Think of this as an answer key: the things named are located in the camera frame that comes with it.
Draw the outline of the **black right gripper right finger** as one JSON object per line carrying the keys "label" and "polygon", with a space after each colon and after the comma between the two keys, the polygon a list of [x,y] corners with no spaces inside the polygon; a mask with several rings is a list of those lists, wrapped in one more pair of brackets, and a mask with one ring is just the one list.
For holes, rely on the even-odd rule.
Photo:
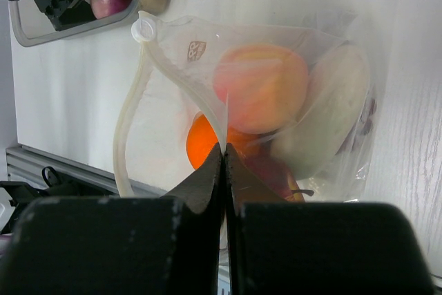
{"label": "black right gripper right finger", "polygon": [[414,230],[395,206],[286,202],[228,144],[233,294],[433,294]]}

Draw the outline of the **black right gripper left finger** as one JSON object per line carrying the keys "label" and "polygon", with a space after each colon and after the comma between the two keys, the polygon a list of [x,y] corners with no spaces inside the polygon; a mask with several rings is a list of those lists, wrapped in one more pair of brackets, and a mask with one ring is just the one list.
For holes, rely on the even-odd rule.
{"label": "black right gripper left finger", "polygon": [[222,154],[160,198],[40,198],[1,258],[2,294],[216,294]]}

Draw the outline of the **dark red apple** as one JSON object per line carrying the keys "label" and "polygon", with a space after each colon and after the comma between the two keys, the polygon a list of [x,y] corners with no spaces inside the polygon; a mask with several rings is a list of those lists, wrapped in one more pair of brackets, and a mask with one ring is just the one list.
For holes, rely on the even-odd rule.
{"label": "dark red apple", "polygon": [[252,184],[238,189],[242,201],[247,202],[304,202],[314,190],[301,189],[289,167],[264,153],[240,154],[244,166],[252,174]]}

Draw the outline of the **orange fruit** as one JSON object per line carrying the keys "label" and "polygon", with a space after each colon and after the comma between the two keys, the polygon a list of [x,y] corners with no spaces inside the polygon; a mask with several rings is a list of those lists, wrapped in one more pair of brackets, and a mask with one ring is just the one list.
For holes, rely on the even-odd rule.
{"label": "orange fruit", "polygon": [[[243,158],[258,154],[260,150],[258,138],[258,135],[242,133],[232,127],[227,131],[227,142],[231,143]],[[207,118],[202,113],[198,113],[186,139],[186,154],[194,169],[202,166],[216,143],[218,138],[215,131]]]}

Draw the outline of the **clear zip top bag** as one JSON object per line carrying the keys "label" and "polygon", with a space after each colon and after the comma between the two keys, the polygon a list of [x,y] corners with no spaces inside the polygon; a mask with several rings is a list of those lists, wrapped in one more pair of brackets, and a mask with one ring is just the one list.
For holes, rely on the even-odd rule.
{"label": "clear zip top bag", "polygon": [[[213,76],[221,56],[232,48],[246,44],[288,48],[306,61],[310,76],[316,62],[329,51],[345,44],[358,46],[365,52],[370,72],[365,103],[376,99],[364,25],[350,12],[316,12],[299,27],[228,26],[197,17],[165,22],[141,12],[131,33],[140,45],[140,58],[113,142],[115,181],[124,197],[145,191],[166,193],[197,170],[187,157],[186,139],[198,113],[215,131],[215,145],[225,149],[231,144],[227,142],[228,107],[215,94]],[[280,129],[253,134],[259,136],[258,153],[271,156],[271,141]],[[304,202],[358,201],[365,187],[371,143],[370,132],[359,149],[335,154],[314,176],[295,179],[301,189],[314,190]]]}

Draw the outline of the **purple grape bunch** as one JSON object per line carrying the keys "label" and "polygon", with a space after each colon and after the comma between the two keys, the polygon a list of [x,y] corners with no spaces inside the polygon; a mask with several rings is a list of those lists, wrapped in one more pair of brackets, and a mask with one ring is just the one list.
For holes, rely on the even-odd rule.
{"label": "purple grape bunch", "polygon": [[374,123],[372,116],[376,113],[377,103],[374,98],[364,105],[363,112],[358,121],[353,125],[351,131],[341,144],[336,155],[345,151],[355,151],[359,149],[365,137],[372,131]]}

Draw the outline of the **peach fruit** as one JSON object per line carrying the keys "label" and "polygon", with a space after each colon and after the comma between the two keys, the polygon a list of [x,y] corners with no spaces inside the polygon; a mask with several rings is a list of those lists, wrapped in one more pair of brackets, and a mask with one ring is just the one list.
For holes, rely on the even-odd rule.
{"label": "peach fruit", "polygon": [[307,63],[298,53],[273,44],[246,44],[221,56],[213,89],[228,107],[230,127],[263,134],[299,113],[308,81]]}

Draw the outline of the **white radish with leaves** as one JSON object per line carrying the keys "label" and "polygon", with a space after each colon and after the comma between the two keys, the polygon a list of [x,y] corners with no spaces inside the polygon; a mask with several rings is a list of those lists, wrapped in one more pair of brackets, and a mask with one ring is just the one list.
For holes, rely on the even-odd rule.
{"label": "white radish with leaves", "polygon": [[345,44],[323,55],[310,72],[301,111],[274,135],[271,156],[297,180],[314,176],[361,116],[369,84],[367,57],[358,46]]}

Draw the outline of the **pink onion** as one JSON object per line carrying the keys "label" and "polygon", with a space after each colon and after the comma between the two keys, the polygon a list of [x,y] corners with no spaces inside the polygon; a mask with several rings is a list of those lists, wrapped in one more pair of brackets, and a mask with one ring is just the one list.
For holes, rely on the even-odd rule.
{"label": "pink onion", "polygon": [[96,19],[117,14],[130,5],[132,0],[90,0],[90,6]]}

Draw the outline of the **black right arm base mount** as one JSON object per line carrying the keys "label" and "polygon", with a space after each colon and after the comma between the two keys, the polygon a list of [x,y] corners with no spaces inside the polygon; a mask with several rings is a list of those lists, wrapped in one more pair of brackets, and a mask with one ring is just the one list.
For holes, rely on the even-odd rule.
{"label": "black right arm base mount", "polygon": [[46,166],[41,170],[42,180],[46,187],[38,189],[23,181],[1,181],[1,192],[8,194],[7,202],[12,208],[11,216],[1,221],[1,236],[11,234],[20,215],[28,205],[40,198],[71,196],[114,196],[108,189],[95,186],[70,175],[58,173],[53,167]]}

